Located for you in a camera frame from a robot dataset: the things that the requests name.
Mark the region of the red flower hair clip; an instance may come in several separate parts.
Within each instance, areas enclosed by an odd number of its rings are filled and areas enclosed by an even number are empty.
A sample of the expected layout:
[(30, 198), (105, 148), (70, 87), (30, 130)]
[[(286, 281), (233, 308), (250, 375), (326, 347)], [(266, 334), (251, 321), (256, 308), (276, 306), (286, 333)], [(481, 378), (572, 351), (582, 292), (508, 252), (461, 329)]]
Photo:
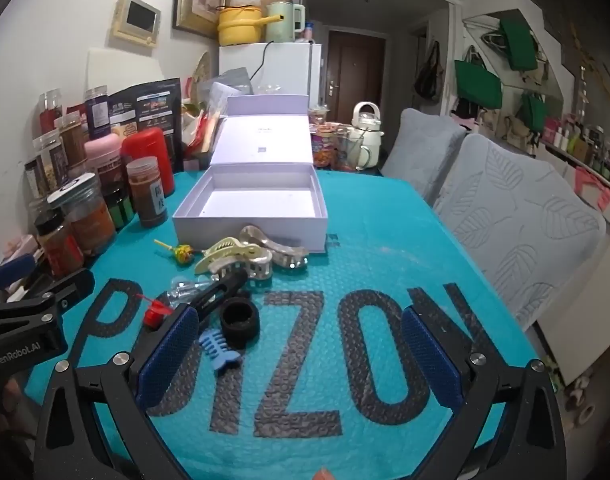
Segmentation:
[(142, 294), (138, 294), (137, 297), (147, 303), (147, 309), (144, 318), (142, 319), (142, 324), (148, 327), (149, 330), (157, 330), (160, 328), (166, 318), (174, 313), (174, 310), (171, 307), (163, 304), (160, 300), (151, 299)]

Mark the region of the grey leaf cushion near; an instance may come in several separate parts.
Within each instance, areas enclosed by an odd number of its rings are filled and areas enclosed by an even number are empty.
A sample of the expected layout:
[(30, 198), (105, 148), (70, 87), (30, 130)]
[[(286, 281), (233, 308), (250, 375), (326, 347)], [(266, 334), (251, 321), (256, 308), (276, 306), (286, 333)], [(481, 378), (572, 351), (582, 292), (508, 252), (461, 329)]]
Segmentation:
[(434, 209), (522, 328), (551, 306), (606, 232), (549, 162), (478, 133), (464, 138)]

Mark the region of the yellow lollipop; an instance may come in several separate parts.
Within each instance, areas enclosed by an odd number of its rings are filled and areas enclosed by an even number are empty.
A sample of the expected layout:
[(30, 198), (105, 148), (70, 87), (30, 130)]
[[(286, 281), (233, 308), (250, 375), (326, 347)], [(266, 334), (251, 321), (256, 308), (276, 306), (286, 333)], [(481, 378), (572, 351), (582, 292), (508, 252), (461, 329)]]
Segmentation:
[(194, 250), (190, 245), (178, 244), (173, 246), (160, 240), (154, 240), (154, 243), (170, 252), (174, 259), (182, 266), (186, 266), (194, 259)]

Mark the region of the cream claw hair clip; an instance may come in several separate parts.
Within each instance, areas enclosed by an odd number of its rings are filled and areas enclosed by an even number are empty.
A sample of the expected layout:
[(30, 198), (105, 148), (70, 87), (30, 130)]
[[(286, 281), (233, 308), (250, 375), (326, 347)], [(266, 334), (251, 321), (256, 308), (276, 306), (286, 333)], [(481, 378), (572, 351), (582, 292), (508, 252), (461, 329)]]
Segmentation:
[(210, 248), (203, 250), (202, 257), (195, 264), (193, 272), (203, 274), (209, 271), (209, 266), (219, 259), (233, 256), (256, 258), (262, 255), (262, 252), (263, 248), (256, 244), (241, 242), (238, 238), (227, 236)]

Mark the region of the beige marbled wave clip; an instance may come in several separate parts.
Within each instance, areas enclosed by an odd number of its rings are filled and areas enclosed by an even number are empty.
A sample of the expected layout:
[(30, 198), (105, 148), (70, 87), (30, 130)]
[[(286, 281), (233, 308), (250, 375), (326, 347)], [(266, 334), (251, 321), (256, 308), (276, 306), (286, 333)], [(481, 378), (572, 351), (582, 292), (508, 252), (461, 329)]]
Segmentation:
[(273, 265), (285, 272), (304, 272), (307, 268), (309, 251), (302, 246), (284, 245), (272, 240), (257, 226), (245, 226), (239, 233), (243, 243), (255, 244), (267, 249), (273, 258)]

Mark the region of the white refrigerator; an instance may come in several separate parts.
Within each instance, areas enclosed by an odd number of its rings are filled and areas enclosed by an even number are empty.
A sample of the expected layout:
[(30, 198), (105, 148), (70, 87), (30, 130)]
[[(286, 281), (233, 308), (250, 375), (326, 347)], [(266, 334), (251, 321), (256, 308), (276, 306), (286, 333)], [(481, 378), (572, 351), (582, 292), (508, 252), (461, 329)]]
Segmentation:
[(314, 42), (258, 42), (219, 48), (219, 71), (244, 68), (255, 93), (301, 96), (320, 103), (321, 45)]

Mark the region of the wall intercom panel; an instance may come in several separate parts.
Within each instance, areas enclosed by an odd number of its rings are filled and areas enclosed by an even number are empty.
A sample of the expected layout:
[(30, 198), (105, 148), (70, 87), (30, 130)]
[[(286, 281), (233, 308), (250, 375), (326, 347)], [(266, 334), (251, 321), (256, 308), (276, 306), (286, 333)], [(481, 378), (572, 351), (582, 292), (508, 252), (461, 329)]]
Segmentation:
[(142, 0), (118, 0), (111, 35), (132, 44), (153, 49), (161, 24), (161, 11)]

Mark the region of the green tote bag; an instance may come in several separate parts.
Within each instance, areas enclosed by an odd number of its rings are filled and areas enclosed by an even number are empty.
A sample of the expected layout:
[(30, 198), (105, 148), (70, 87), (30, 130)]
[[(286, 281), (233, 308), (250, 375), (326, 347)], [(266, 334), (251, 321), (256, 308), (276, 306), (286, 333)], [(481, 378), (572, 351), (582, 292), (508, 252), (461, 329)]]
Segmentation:
[(462, 60), (455, 61), (457, 96), (488, 110), (502, 107), (502, 87), (477, 50), (470, 46)]

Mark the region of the clear plastic hair clip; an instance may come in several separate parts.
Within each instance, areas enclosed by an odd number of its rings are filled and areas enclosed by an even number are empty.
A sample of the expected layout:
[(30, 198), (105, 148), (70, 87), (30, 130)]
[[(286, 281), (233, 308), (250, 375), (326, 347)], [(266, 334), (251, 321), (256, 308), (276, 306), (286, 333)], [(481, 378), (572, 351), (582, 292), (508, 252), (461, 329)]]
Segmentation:
[(202, 292), (211, 284), (212, 280), (202, 275), (194, 278), (175, 276), (166, 292), (167, 303), (173, 309), (177, 308), (179, 304), (189, 304), (199, 292)]

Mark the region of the blue fishbone hair clip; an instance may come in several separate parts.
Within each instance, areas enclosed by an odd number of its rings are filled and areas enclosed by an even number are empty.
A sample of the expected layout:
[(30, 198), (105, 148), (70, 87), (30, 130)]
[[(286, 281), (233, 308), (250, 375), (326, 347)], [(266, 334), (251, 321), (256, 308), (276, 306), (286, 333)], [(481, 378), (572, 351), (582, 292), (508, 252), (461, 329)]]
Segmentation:
[(203, 330), (198, 341), (211, 360), (215, 372), (220, 372), (227, 366), (240, 362), (241, 353), (228, 346), (226, 338), (219, 328)]

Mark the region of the yellow pot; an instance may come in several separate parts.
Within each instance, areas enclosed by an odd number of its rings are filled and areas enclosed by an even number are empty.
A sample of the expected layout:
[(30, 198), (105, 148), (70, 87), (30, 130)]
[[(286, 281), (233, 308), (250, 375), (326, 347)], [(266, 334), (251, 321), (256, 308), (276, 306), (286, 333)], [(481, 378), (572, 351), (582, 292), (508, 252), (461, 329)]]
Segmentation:
[(264, 16), (259, 6), (225, 6), (218, 14), (218, 44), (220, 47), (257, 44), (263, 39), (265, 26), (283, 20), (283, 14)]

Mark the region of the black long hair clip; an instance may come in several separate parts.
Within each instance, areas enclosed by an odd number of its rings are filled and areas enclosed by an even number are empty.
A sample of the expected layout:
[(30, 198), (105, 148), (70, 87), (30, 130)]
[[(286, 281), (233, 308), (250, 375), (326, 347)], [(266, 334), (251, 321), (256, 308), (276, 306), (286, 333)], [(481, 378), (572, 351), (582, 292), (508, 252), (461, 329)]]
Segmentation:
[(197, 312), (199, 321), (203, 322), (225, 301), (237, 296), (239, 290), (247, 283), (248, 278), (249, 274), (246, 270), (227, 271), (222, 278), (199, 292), (189, 302), (189, 307)]

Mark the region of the teal bubble mailer mat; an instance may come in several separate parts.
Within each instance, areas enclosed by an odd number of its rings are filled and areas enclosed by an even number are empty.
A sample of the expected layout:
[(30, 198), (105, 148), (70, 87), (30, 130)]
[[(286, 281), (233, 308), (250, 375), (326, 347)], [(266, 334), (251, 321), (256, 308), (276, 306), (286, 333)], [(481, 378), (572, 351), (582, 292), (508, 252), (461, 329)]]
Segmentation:
[(196, 479), (408, 479), (448, 411), (401, 333), (405, 300), (430, 299), (488, 360), (532, 350), (512, 316), (537, 250), (503, 245), (476, 266), (503, 221), (473, 174), (449, 203), (447, 231), (404, 182), (327, 174), (328, 250), (254, 295), (258, 341), (218, 375), (193, 344), (153, 424)]

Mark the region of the grey leaf cushion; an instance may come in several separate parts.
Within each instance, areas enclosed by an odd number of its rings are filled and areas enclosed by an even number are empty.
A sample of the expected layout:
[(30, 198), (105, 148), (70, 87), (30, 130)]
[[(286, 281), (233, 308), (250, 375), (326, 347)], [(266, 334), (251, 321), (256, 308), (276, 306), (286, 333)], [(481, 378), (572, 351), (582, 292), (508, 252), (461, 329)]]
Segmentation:
[(401, 113), (396, 141), (380, 170), (383, 177), (409, 183), (432, 206), (466, 135), (453, 118), (414, 108)]
[(478, 133), (464, 138), (434, 209), (522, 328), (551, 306), (606, 232), (549, 162)]

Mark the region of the pink lidded jar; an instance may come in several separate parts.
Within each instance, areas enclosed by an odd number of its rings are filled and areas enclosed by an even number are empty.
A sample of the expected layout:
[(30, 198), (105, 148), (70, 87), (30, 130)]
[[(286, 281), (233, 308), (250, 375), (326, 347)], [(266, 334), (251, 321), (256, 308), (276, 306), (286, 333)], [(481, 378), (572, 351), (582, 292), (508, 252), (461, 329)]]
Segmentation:
[(84, 144), (87, 166), (98, 176), (104, 194), (124, 186), (121, 146), (122, 139), (115, 133)]

